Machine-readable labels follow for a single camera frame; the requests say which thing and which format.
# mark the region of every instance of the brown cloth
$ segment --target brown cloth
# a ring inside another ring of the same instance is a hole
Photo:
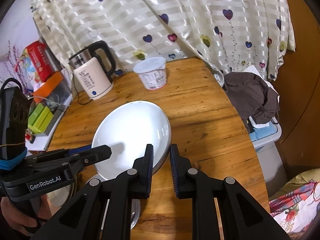
[[[224,77],[223,90],[238,111],[244,125],[250,132],[247,119],[256,124],[269,122],[280,110],[278,93],[253,73],[229,73]]]

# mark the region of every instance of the wooden table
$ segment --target wooden table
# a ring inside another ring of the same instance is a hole
[[[168,82],[148,91],[135,73],[115,80],[107,95],[88,105],[76,100],[57,127],[49,150],[91,144],[102,120],[125,103],[145,100],[167,114],[172,143],[193,166],[209,177],[238,180],[269,211],[266,185],[256,152],[237,111],[208,68],[197,58],[167,64]],[[96,174],[91,166],[82,172],[86,182]],[[169,159],[153,176],[151,195],[141,201],[141,216],[131,239],[191,239],[191,200],[178,200],[173,191]]]

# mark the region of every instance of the orange box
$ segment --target orange box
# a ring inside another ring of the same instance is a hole
[[[50,78],[48,78],[45,84],[42,87],[40,87],[36,92],[34,92],[32,95],[34,97],[46,98],[60,84],[62,80],[63,80],[63,76],[61,75],[60,71],[57,71]],[[33,100],[36,103],[40,103],[42,101],[41,98],[34,98]]]

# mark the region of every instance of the curtain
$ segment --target curtain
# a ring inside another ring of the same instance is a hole
[[[275,80],[294,35],[287,0],[30,0],[58,60],[104,40],[120,75],[135,63],[198,56],[222,86],[225,74],[254,65]]]

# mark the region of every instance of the human hand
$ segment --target human hand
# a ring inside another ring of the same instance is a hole
[[[47,195],[42,195],[41,197],[41,206],[38,211],[37,216],[42,219],[50,219],[51,218],[51,211],[47,200]],[[26,236],[31,236],[23,226],[25,227],[36,227],[37,221],[33,218],[28,217],[27,215],[23,214],[21,211],[15,207],[7,197],[3,197],[1,199],[1,211],[2,215],[9,224],[11,228],[23,233]]]

